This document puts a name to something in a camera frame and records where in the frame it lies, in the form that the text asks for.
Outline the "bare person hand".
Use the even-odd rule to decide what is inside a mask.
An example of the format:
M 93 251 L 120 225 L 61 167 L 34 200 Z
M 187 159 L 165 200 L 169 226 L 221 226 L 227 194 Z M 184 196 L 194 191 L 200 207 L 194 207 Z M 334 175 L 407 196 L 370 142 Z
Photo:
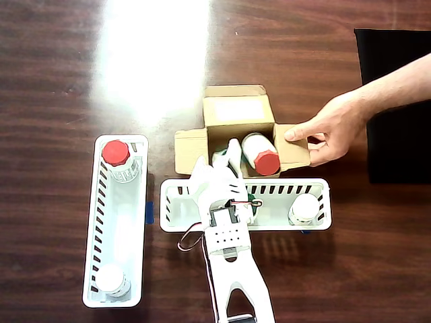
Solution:
M 310 120 L 297 124 L 284 134 L 286 141 L 314 138 L 309 143 L 311 166 L 319 166 L 343 157 L 369 117 L 367 95 L 358 89 L 327 102 Z

